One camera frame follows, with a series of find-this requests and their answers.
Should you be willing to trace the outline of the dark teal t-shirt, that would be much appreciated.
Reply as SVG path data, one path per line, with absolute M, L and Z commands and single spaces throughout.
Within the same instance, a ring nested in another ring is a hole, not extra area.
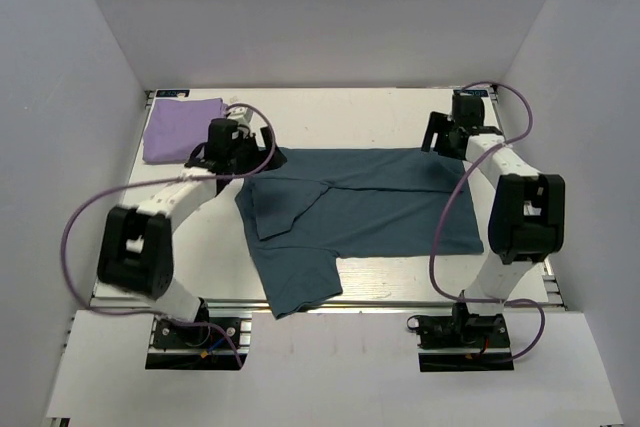
M 443 229 L 461 161 L 399 149 L 291 149 L 281 167 L 245 180 L 235 202 L 275 318 L 342 294 L 340 258 L 478 255 L 468 187 Z

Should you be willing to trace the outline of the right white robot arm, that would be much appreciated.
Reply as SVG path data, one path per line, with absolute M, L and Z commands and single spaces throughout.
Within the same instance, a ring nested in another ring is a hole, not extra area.
M 449 114 L 433 112 L 429 117 L 422 150 L 466 161 L 462 174 L 440 215 L 428 272 L 433 289 L 441 296 L 467 305 L 451 321 L 453 337 L 472 346 L 484 338 L 488 324 L 484 316 L 501 313 L 521 279 L 537 264 L 561 250 L 565 230 L 566 184 L 562 176 L 545 174 L 525 162 L 512 145 L 529 135 L 533 127 L 532 110 L 524 133 L 507 139 L 495 126 L 484 124 L 485 104 L 469 87 L 452 94 Z M 490 253 L 472 283 L 454 295 L 436 280 L 435 259 L 447 217 L 470 175 L 478 171 L 494 188 L 487 226 Z

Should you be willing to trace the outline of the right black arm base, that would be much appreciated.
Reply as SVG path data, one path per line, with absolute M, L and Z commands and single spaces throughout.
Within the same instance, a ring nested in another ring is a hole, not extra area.
M 407 330 L 418 337 L 421 373 L 512 371 L 511 342 L 502 314 L 471 314 L 455 304 L 449 315 L 413 315 Z

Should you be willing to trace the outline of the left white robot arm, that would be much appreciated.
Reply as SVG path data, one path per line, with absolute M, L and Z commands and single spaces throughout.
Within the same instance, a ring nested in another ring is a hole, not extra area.
M 205 301 L 174 276 L 173 234 L 189 216 L 235 179 L 277 169 L 286 157 L 273 128 L 260 129 L 259 146 L 248 123 L 238 117 L 210 122 L 208 138 L 197 145 L 179 177 L 136 206 L 116 206 L 106 219 L 97 266 L 98 280 L 136 295 L 155 315 L 177 323 L 177 334 L 199 346 L 211 334 Z

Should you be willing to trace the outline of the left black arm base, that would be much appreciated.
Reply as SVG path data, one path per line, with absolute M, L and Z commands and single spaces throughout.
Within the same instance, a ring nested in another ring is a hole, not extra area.
M 225 331 L 241 363 L 250 346 L 251 317 L 226 314 L 210 321 Z M 166 320 L 152 324 L 145 369 L 165 371 L 239 371 L 230 343 L 211 327 L 183 328 Z

